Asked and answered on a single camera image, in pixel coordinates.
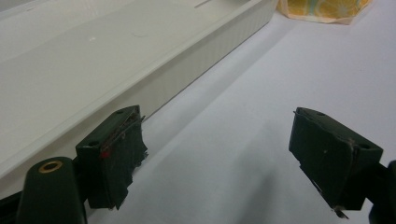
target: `white surface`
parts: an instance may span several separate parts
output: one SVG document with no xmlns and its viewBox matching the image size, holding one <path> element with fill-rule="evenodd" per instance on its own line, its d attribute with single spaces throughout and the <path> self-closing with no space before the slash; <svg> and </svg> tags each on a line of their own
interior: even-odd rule
<svg viewBox="0 0 396 224">
<path fill-rule="evenodd" d="M 300 170 L 292 111 L 322 111 L 396 159 L 394 8 L 374 1 L 349 26 L 276 13 L 144 123 L 127 200 L 90 223 L 368 223 L 368 202 L 339 219 Z"/>
<path fill-rule="evenodd" d="M 51 0 L 2 12 L 0 177 L 43 151 L 74 155 L 72 138 L 120 101 L 150 115 L 267 23 L 274 2 Z"/>
</svg>

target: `yellow paper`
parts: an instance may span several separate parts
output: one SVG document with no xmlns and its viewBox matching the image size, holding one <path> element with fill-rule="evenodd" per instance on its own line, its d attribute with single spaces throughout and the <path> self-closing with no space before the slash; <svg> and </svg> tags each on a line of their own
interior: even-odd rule
<svg viewBox="0 0 396 224">
<path fill-rule="evenodd" d="M 279 0 L 277 9 L 291 19 L 350 24 L 372 0 Z"/>
</svg>

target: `white table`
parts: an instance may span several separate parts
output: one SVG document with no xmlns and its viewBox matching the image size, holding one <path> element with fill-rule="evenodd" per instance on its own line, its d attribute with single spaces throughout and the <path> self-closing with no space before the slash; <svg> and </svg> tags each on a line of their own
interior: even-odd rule
<svg viewBox="0 0 396 224">
<path fill-rule="evenodd" d="M 120 211 L 90 223 L 368 223 L 340 219 L 288 151 L 297 106 L 344 123 L 396 159 L 396 2 L 349 26 L 278 13 L 143 125 L 149 156 Z"/>
</svg>

